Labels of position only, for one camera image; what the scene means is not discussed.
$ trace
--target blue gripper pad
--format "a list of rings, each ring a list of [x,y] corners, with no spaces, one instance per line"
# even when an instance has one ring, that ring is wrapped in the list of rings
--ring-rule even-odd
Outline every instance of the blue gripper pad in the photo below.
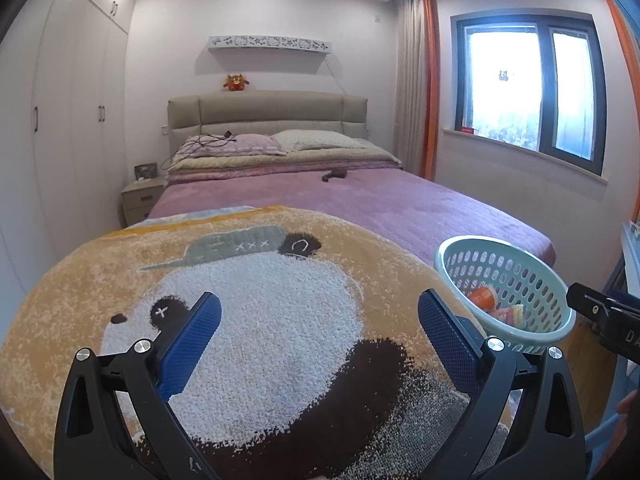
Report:
[[[156,389],[164,402],[181,394],[187,385],[222,319],[222,305],[217,296],[208,294],[193,307],[197,309],[184,325],[159,362]]]
[[[475,398],[482,353],[434,290],[420,295],[418,319],[456,389]]]

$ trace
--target headboard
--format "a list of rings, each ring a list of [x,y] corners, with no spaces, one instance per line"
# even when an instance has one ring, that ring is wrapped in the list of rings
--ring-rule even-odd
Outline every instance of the headboard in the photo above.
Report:
[[[283,130],[331,130],[367,138],[367,100],[320,92],[215,92],[169,101],[173,155],[199,134],[274,135]]]

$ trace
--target bedside table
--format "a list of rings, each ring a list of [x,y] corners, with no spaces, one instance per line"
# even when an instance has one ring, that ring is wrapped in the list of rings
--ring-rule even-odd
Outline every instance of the bedside table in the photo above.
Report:
[[[127,225],[142,222],[149,216],[164,191],[163,176],[149,180],[138,180],[122,190],[122,205]]]

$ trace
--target orange stuffed animal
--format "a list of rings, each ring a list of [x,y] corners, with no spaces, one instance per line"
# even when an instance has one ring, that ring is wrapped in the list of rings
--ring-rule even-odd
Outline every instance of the orange stuffed animal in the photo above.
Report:
[[[223,88],[228,88],[232,92],[235,92],[236,90],[242,91],[248,84],[249,82],[244,78],[244,75],[242,74],[228,75],[226,76],[226,82]]]

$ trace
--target purple bedspread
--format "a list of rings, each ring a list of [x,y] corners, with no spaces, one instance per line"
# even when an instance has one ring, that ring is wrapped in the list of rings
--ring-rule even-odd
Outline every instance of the purple bedspread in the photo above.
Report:
[[[427,264],[452,236],[506,240],[552,266],[551,241],[491,206],[396,169],[353,170],[342,180],[326,171],[279,173],[169,186],[149,218],[249,205],[284,205],[337,216],[395,242]]]

